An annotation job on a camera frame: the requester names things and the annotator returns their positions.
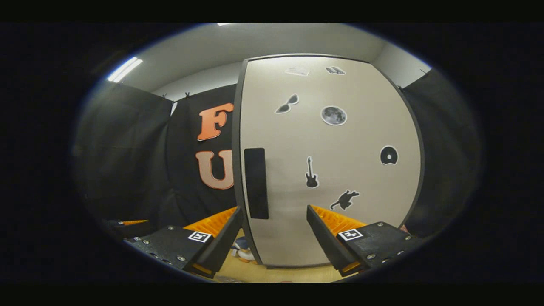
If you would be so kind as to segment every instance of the white door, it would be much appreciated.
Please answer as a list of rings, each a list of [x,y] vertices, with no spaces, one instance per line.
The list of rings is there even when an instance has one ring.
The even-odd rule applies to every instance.
[[[306,221],[308,204],[402,226],[423,152],[408,106],[375,67],[328,56],[255,59],[238,85],[234,167],[242,168],[248,236],[263,264],[329,263]],[[266,219],[250,217],[248,203],[244,150],[256,148],[265,155]]]

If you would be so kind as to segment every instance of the fluorescent light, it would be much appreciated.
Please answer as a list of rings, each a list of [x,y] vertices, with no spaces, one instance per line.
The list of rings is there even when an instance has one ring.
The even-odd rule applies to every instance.
[[[124,63],[121,67],[117,68],[117,70],[115,70],[109,77],[108,77],[108,81],[113,81],[116,77],[118,77],[118,75],[123,72],[123,70],[130,66],[130,64],[136,62],[137,58],[136,57],[133,57],[131,58],[128,62]]]
[[[132,71],[132,69],[136,68],[136,66],[138,66],[139,64],[141,64],[141,62],[143,62],[141,59],[137,59],[136,61],[132,62],[129,64],[128,67],[126,67],[126,69],[122,70],[121,73],[113,80],[113,82],[117,83],[119,82],[120,80],[122,80],[129,72]]]

